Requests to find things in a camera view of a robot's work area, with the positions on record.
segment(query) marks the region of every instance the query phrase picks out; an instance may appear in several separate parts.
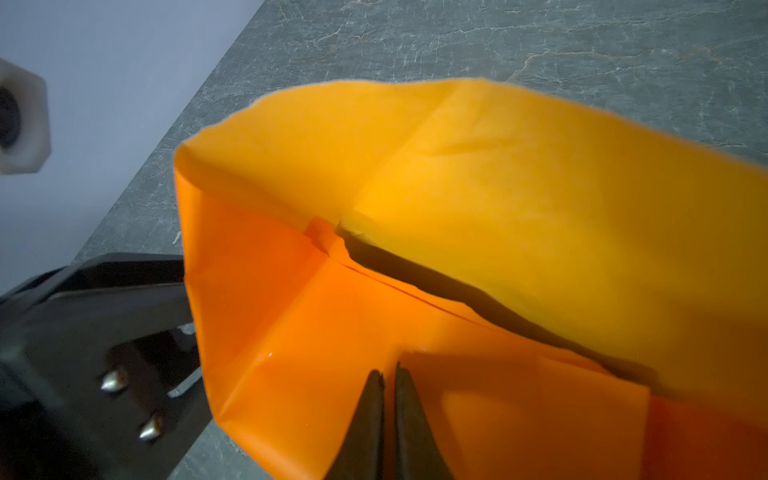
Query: marble surface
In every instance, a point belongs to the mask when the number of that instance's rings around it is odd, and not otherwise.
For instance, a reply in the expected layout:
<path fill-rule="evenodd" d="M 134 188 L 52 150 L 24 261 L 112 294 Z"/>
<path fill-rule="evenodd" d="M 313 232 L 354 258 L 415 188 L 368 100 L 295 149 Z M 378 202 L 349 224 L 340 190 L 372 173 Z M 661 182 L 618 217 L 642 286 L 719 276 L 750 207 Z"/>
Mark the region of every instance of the marble surface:
<path fill-rule="evenodd" d="M 266 0 L 77 260 L 181 253 L 172 154 L 280 88 L 485 77 L 768 165 L 764 0 Z M 171 478 L 265 478 L 218 427 Z"/>

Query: hexagonal nut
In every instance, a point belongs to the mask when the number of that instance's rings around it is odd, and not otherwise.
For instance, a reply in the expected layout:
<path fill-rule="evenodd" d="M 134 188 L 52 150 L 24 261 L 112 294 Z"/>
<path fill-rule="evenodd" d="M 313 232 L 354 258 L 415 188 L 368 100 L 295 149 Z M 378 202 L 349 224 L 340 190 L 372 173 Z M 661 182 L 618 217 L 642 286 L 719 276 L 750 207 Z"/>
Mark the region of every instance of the hexagonal nut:
<path fill-rule="evenodd" d="M 30 174 L 51 154 L 45 80 L 0 58 L 0 174 Z"/>

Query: metal rivet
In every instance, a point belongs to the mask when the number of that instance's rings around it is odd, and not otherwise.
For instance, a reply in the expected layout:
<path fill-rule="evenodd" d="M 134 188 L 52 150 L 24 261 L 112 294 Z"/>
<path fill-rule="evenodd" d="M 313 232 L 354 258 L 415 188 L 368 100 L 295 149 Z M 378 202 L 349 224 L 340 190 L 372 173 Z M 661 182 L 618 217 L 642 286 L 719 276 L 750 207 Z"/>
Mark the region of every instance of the metal rivet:
<path fill-rule="evenodd" d="M 179 330 L 184 335 L 194 335 L 194 322 L 185 323 L 182 326 L 179 326 Z"/>
<path fill-rule="evenodd" d="M 122 367 L 117 367 L 101 377 L 101 391 L 107 393 L 120 392 L 128 386 L 128 374 Z"/>
<path fill-rule="evenodd" d="M 163 423 L 163 417 L 159 416 L 158 414 L 152 415 L 149 421 L 141 426 L 139 439 L 145 442 L 151 442 L 160 435 L 163 435 Z"/>

